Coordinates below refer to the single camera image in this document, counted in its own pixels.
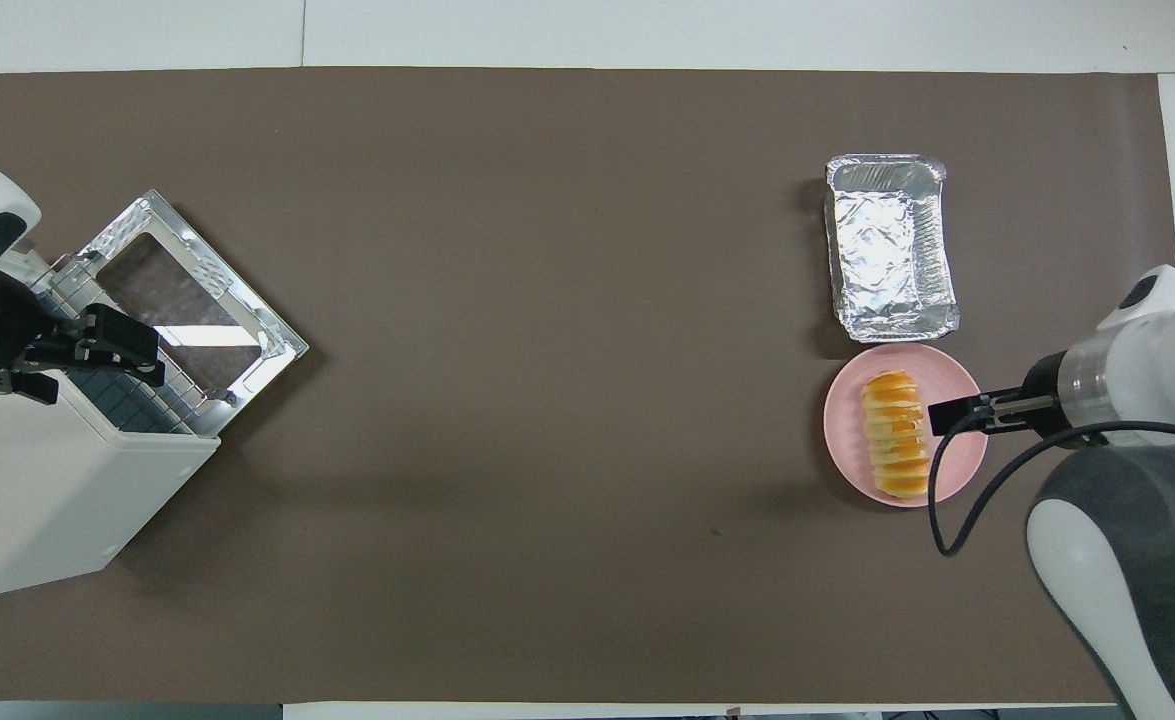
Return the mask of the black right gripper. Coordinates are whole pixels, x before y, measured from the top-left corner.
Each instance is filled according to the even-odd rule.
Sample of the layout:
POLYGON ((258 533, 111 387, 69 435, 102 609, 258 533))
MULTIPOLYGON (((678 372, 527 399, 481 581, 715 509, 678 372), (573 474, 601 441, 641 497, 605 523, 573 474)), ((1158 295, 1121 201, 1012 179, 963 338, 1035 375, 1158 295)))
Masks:
POLYGON ((1059 393, 1059 375, 1066 351, 1038 359, 1020 386, 991 393, 972 395, 927 406, 927 420, 934 437, 949 433, 983 435, 1034 430, 1048 438, 1070 429, 1059 393))

